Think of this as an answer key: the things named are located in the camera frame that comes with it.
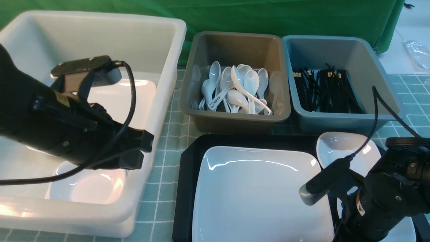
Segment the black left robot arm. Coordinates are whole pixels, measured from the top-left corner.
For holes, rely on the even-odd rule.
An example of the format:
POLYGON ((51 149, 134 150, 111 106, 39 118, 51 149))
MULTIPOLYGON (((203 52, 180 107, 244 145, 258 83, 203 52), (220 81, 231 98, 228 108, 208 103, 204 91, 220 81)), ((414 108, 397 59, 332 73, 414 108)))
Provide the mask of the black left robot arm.
POLYGON ((120 67, 131 73, 107 55, 68 61, 52 69, 55 81, 46 85, 19 70, 1 46, 1 136, 85 169, 140 169, 154 136, 130 127, 136 87, 123 123, 89 101, 91 89, 121 80, 120 67))

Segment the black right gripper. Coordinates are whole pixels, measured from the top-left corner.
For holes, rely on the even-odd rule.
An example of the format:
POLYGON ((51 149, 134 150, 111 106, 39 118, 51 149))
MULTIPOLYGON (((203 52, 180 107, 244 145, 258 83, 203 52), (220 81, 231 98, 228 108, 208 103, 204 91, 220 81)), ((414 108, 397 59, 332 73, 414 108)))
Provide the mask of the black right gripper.
POLYGON ((382 242, 399 222, 413 216, 413 187, 385 173, 362 176, 348 169, 334 188, 332 196, 342 205, 335 242, 382 242))

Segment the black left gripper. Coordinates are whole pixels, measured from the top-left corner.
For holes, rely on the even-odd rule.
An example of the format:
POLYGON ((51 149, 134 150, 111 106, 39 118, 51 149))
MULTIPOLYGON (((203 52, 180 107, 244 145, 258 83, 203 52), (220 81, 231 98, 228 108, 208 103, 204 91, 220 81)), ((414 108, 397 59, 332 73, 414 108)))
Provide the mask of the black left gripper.
POLYGON ((114 121, 98 103, 76 92, 35 91, 32 94, 32 148, 82 165, 112 143, 92 161, 101 169, 141 169, 144 153, 153 149, 154 135, 130 129, 130 118, 114 121))

